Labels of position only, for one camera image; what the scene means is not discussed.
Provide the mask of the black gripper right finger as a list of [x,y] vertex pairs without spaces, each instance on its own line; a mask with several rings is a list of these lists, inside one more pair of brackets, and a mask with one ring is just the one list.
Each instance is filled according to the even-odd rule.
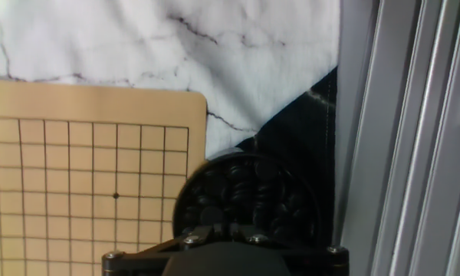
[[310,248],[275,238],[254,225],[226,225],[224,237],[274,253],[291,275],[348,276],[348,250],[342,245]]

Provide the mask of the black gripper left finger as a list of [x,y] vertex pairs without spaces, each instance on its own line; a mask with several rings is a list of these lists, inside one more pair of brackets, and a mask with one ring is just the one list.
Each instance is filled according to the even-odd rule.
[[109,251],[101,259],[102,276],[162,274],[171,257],[178,253],[224,240],[225,226],[197,226],[192,231],[135,253]]

